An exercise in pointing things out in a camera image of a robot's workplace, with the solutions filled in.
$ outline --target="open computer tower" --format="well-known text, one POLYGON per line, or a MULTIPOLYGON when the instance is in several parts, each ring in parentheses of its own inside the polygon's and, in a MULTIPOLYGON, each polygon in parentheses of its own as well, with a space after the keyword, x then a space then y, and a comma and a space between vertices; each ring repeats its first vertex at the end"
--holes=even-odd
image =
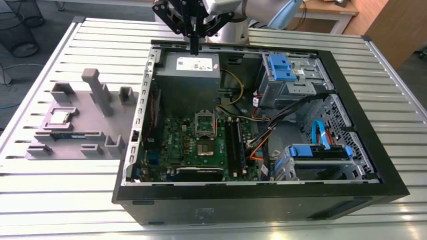
POLYGON ((141 225, 336 219, 408 195, 330 52, 153 41, 112 202, 141 225))

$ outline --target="green motherboard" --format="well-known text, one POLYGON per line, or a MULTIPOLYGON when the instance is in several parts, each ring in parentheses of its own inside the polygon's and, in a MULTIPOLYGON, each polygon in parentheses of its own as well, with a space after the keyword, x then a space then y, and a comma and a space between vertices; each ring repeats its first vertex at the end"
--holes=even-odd
MULTIPOLYGON (((226 151, 226 125, 230 118, 217 119, 198 118, 166 118, 164 121, 162 145, 160 152, 146 151, 145 159, 157 158, 149 162, 148 175, 153 182, 172 182, 168 174, 181 167, 218 168, 224 169, 222 181, 256 181, 257 168, 245 166, 244 174, 234 175, 228 171, 229 158, 226 151), (214 137, 197 136, 197 131, 214 130, 214 137)), ((250 123, 238 121, 242 142, 252 138, 250 123)))

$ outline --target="power supply label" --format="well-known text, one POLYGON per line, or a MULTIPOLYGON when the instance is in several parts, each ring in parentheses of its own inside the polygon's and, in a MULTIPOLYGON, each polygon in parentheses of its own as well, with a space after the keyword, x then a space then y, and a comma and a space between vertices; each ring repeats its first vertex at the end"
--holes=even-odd
POLYGON ((213 71, 212 58, 178 57, 176 59, 176 70, 184 71, 213 71))

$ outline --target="wastebasket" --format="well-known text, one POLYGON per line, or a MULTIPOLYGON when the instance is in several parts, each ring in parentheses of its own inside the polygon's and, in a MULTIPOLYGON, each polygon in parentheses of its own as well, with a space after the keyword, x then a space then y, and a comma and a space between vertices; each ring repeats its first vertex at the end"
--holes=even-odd
POLYGON ((36 0, 4 0, 12 12, 22 14, 24 23, 29 28, 44 24, 45 19, 41 15, 36 0))
POLYGON ((17 58, 28 57, 38 51, 32 31, 24 24, 24 16, 17 12, 0 13, 0 44, 17 58))

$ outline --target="aluminum slotted table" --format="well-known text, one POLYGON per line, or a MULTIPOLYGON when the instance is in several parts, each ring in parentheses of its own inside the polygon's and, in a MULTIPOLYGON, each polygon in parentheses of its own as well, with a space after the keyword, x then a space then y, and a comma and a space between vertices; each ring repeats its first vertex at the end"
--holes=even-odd
POLYGON ((0 236, 58 239, 427 239, 427 112, 374 45, 358 36, 250 29, 249 44, 330 51, 411 195, 337 220, 141 227, 110 203, 117 160, 26 160, 54 82, 141 88, 150 40, 180 40, 156 22, 74 18, 0 136, 0 236))

